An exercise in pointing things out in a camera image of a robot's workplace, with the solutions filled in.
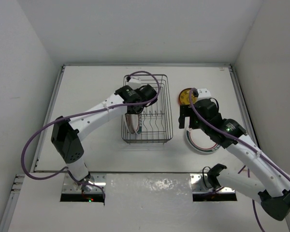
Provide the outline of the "yellow brown plate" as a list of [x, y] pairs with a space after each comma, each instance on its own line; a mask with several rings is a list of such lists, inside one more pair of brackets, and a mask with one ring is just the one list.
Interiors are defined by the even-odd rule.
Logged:
[[179, 93], [179, 96], [178, 96], [178, 104], [179, 105], [189, 105], [190, 104], [190, 101], [189, 101], [190, 90], [191, 90], [191, 88], [186, 88]]

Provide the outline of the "white patterned plate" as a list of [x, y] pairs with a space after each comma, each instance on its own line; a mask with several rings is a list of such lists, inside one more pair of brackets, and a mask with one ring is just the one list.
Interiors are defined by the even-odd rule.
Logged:
[[134, 134], [139, 128], [139, 118], [138, 115], [125, 114], [125, 124], [129, 133]]

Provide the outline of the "white plate dark rim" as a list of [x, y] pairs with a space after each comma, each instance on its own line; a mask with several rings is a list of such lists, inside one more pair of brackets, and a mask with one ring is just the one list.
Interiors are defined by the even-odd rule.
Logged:
[[201, 129], [186, 127], [185, 138], [188, 145], [201, 155], [215, 153], [220, 148], [220, 145], [213, 142]]

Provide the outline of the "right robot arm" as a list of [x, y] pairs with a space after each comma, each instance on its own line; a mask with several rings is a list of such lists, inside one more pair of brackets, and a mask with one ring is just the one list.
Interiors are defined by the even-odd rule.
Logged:
[[253, 199], [272, 218], [282, 221], [290, 212], [290, 175], [275, 165], [252, 141], [246, 130], [235, 120], [222, 118], [219, 107], [210, 99], [193, 106], [181, 105], [179, 127], [189, 118], [189, 128], [201, 129], [209, 138], [235, 155], [257, 180], [241, 177], [223, 164], [207, 172], [207, 189], [229, 187]]

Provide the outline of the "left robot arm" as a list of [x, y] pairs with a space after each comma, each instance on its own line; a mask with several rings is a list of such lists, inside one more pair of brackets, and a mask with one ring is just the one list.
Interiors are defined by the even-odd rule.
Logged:
[[82, 141], [95, 129], [125, 114], [138, 115], [144, 108], [154, 104], [158, 91], [151, 85], [132, 89], [126, 85], [117, 89], [107, 99], [74, 119], [58, 117], [53, 126], [51, 143], [61, 155], [75, 182], [89, 177], [85, 165]]

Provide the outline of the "white plate green rim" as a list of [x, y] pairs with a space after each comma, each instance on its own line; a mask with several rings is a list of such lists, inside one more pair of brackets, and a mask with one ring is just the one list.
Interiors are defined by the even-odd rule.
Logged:
[[137, 129], [135, 130], [136, 134], [139, 135], [142, 133], [142, 125], [143, 125], [142, 115], [139, 114], [138, 115], [138, 126], [137, 126]]

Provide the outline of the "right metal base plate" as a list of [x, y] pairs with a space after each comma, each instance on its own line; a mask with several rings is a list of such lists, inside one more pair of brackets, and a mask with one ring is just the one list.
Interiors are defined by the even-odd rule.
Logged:
[[190, 175], [191, 189], [193, 193], [197, 194], [208, 194], [208, 193], [218, 193], [218, 194], [234, 194], [236, 191], [228, 187], [219, 187], [214, 189], [211, 187], [207, 180], [207, 173], [196, 173]]

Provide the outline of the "metal base plate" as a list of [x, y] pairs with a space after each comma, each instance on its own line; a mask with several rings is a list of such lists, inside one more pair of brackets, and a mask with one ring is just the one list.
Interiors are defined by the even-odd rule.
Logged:
[[77, 183], [75, 183], [72, 178], [65, 174], [62, 193], [64, 194], [98, 194], [102, 193], [102, 191], [97, 187], [99, 186], [101, 189], [105, 189], [106, 186], [106, 174], [91, 174], [91, 177], [85, 179], [86, 182], [90, 183], [89, 186], [83, 187]]
[[207, 173], [196, 173], [190, 175], [191, 189], [193, 193], [197, 194], [208, 194], [208, 193], [218, 193], [218, 194], [234, 194], [236, 191], [228, 187], [219, 187], [214, 189], [211, 187], [207, 180]]

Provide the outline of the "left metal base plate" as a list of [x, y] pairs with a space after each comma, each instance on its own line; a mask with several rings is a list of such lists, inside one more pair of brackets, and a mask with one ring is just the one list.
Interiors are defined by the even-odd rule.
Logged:
[[64, 194], [98, 194], [102, 193], [102, 191], [97, 187], [99, 186], [101, 189], [105, 189], [106, 186], [106, 174], [91, 174], [91, 177], [85, 179], [86, 182], [90, 183], [89, 186], [83, 187], [77, 183], [75, 183], [72, 178], [65, 174], [62, 193]]

